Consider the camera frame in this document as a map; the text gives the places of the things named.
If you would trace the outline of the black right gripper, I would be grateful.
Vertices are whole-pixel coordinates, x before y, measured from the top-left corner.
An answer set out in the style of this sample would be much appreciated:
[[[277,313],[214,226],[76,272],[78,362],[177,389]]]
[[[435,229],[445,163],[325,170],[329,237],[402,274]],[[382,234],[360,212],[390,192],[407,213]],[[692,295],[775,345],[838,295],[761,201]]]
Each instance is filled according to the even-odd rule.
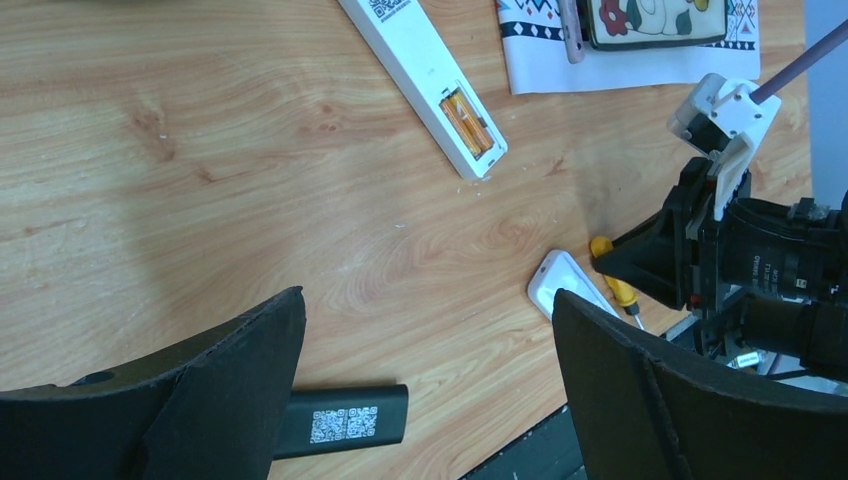
[[[744,178],[715,219],[717,165],[682,169],[662,208],[615,239],[595,270],[695,317],[695,351],[795,357],[804,373],[847,377],[847,213],[810,198],[751,196]]]

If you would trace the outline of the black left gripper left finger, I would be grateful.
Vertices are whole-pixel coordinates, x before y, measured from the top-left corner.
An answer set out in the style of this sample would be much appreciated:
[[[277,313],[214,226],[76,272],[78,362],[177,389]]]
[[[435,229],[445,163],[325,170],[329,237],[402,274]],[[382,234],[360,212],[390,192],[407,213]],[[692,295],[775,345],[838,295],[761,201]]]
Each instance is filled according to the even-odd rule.
[[[1,395],[5,479],[264,479],[305,336],[300,287],[66,385]]]

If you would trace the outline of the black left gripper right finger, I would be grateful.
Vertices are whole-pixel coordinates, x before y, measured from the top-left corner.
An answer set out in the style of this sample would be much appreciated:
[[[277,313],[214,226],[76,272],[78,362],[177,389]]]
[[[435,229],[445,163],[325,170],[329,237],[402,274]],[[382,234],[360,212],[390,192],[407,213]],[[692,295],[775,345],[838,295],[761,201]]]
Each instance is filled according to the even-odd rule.
[[[552,327],[592,479],[843,479],[845,398],[710,361],[573,292]]]

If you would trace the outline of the yellow handled screwdriver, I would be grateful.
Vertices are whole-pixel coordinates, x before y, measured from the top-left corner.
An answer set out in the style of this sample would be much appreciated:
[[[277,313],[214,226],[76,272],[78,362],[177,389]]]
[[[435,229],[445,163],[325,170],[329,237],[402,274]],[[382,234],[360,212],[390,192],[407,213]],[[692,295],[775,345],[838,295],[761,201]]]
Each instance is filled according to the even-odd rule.
[[[589,250],[592,254],[593,261],[598,260],[601,256],[613,250],[612,241],[605,236],[596,236],[589,243]],[[623,311],[631,316],[636,322],[636,325],[645,331],[645,325],[640,316],[640,307],[638,304],[638,295],[632,286],[626,282],[608,276],[602,275],[603,279],[612,291],[613,297],[623,309]]]

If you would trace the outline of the short white remote control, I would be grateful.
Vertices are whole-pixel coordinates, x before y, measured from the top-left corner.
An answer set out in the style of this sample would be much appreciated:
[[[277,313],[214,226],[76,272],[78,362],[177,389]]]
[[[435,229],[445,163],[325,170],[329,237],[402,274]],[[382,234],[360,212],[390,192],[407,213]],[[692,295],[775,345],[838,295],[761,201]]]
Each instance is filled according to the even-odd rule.
[[[527,287],[528,298],[548,321],[552,319],[555,295],[560,289],[573,292],[620,319],[573,256],[564,250],[551,250],[541,261]]]

